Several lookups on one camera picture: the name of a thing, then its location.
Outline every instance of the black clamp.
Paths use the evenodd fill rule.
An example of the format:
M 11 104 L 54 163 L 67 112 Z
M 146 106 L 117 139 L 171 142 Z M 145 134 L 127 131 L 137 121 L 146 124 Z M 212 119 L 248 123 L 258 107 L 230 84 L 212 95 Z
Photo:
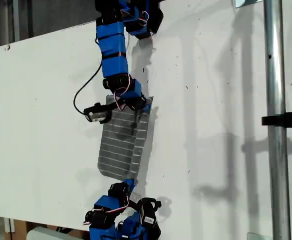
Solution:
M 262 117 L 262 125 L 292 128 L 292 112 L 275 116 L 264 116 Z
M 147 99 L 142 95 L 141 97 L 121 98 L 117 102 L 119 106 L 126 104 L 131 110 L 135 111 L 143 109 L 146 106 Z M 101 105 L 100 102 L 97 102 L 94 106 L 84 109 L 83 113 L 89 122 L 100 122 L 100 124 L 105 124 L 111 120 L 111 112 L 116 108 L 117 104 L 115 102 L 107 105 Z

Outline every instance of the gray plate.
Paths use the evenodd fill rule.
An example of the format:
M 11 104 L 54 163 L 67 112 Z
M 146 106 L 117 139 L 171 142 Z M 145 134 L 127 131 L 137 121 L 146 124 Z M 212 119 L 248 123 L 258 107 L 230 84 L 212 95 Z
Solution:
M 126 107 L 123 111 L 112 111 L 112 119 L 103 125 L 98 158 L 98 169 L 104 176 L 124 180 L 136 179 L 141 155 L 147 137 L 150 108 L 146 112 L 135 112 Z M 106 104 L 113 103 L 112 95 Z

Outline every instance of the white surface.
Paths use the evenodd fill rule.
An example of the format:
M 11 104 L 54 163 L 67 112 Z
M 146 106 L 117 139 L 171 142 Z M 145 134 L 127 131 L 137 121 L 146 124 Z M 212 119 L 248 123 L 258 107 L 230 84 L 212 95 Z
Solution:
M 162 10 L 153 48 L 127 41 L 130 71 L 154 96 L 136 193 L 163 202 L 162 240 L 271 236 L 263 4 L 167 0 Z M 284 22 L 292 111 L 292 1 Z M 0 216 L 87 229 L 85 213 L 114 182 L 97 169 L 102 126 L 72 106 L 99 65 L 94 38 L 90 23 L 0 47 Z M 81 109 L 105 100 L 101 80 Z

